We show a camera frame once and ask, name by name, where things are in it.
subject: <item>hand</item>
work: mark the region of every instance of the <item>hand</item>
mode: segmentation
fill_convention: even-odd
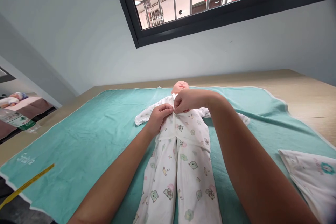
[[[173,106],[169,103],[162,104],[153,109],[152,114],[146,124],[145,128],[147,131],[154,136],[156,136],[161,129],[161,125],[166,119],[174,111]]]
[[[188,111],[190,109],[208,107],[211,99],[213,97],[218,97],[218,96],[221,96],[221,95],[214,91],[210,91],[210,90],[183,89],[176,96],[175,101],[174,101],[175,114],[179,114],[184,111]]]

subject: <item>wooden table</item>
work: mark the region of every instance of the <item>wooden table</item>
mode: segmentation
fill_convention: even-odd
[[[196,78],[184,78],[190,86],[257,86],[287,102],[292,116],[317,130],[336,146],[336,87],[292,70],[238,73]],[[108,89],[172,87],[178,79],[96,86],[78,96],[38,123],[35,133],[21,132],[0,145],[0,166],[24,149],[53,125],[80,108],[85,102]]]

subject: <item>plastic bottle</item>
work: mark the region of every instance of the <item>plastic bottle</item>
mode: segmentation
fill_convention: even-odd
[[[0,109],[0,120],[29,133],[34,132],[40,127],[39,124],[21,115],[19,112],[4,108]]]

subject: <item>green towel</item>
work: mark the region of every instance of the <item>green towel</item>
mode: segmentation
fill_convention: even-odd
[[[206,89],[224,95],[237,112],[251,119],[249,129],[288,178],[278,149],[336,158],[331,145],[303,122],[291,117],[287,105],[266,90],[256,87]],[[43,210],[59,224],[66,223],[94,183],[144,127],[145,124],[135,126],[135,116],[170,92],[171,89],[160,87],[107,90],[12,157],[0,168],[0,175],[17,189],[55,163],[51,171],[21,196],[31,203],[32,209]],[[209,126],[212,168],[223,223],[249,223],[227,174],[212,119],[204,121]],[[140,203],[144,170],[153,149],[154,141],[143,157],[113,223],[132,223]],[[177,216],[176,204],[174,223],[177,223]]]

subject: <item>folded white cloth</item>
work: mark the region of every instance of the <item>folded white cloth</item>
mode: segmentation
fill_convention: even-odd
[[[336,159],[279,150],[290,177],[322,224],[336,221]]]

